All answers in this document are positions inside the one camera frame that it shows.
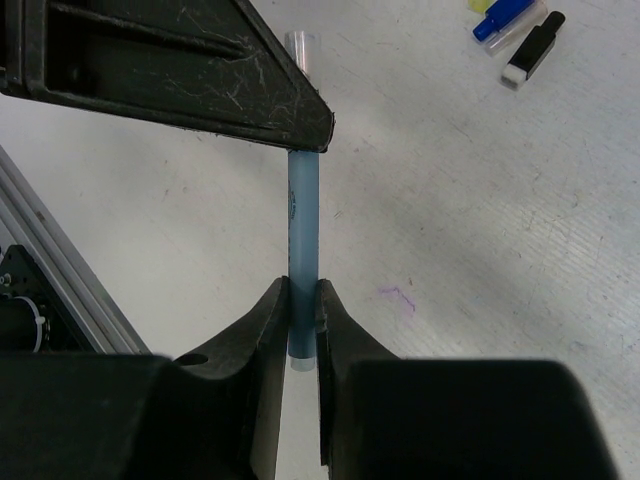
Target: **yellow object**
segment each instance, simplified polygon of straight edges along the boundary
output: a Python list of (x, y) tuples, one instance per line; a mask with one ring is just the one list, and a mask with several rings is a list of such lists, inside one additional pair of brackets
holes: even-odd
[(474, 12), (485, 13), (492, 3), (491, 0), (469, 0), (469, 8)]

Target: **blue marker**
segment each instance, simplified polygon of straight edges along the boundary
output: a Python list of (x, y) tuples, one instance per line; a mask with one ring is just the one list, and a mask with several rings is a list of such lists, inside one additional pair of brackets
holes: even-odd
[(535, 0), (498, 0), (489, 10), (486, 18), (480, 22), (473, 34), (479, 42), (484, 42), (493, 32), (499, 32), (514, 18), (529, 8)]

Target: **white floor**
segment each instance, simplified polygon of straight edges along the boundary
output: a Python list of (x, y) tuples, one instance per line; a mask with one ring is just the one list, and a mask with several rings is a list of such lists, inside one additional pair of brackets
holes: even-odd
[[(323, 34), (321, 274), (399, 355), (565, 362), (640, 478), (640, 3), (548, 0), (567, 23), (517, 94), (463, 3), (255, 2)], [(286, 273), (284, 151), (9, 98), (0, 144), (154, 351)], [(316, 378), (286, 387), (278, 478), (325, 479)]]

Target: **screw hole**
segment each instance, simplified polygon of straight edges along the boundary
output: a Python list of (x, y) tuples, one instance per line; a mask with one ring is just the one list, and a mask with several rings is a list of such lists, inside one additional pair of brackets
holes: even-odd
[(201, 353), (187, 353), (186, 355), (178, 358), (176, 360), (176, 363), (178, 365), (182, 365), (183, 367), (192, 367), (194, 365), (202, 365), (203, 363), (207, 363), (208, 361), (209, 357)]

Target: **blue plastic tube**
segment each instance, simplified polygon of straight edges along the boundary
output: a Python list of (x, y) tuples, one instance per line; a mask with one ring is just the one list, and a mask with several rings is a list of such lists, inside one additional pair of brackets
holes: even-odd
[(485, 19), (473, 30), (480, 42), (499, 32), (533, 4), (534, 0), (498, 0), (486, 12)]
[[(320, 53), (320, 37), (302, 31), (285, 36), (285, 48), (311, 83)], [(312, 152), (289, 152), (289, 282), (292, 319), (289, 327), (291, 367), (315, 367), (315, 298), (318, 284), (319, 159)]]

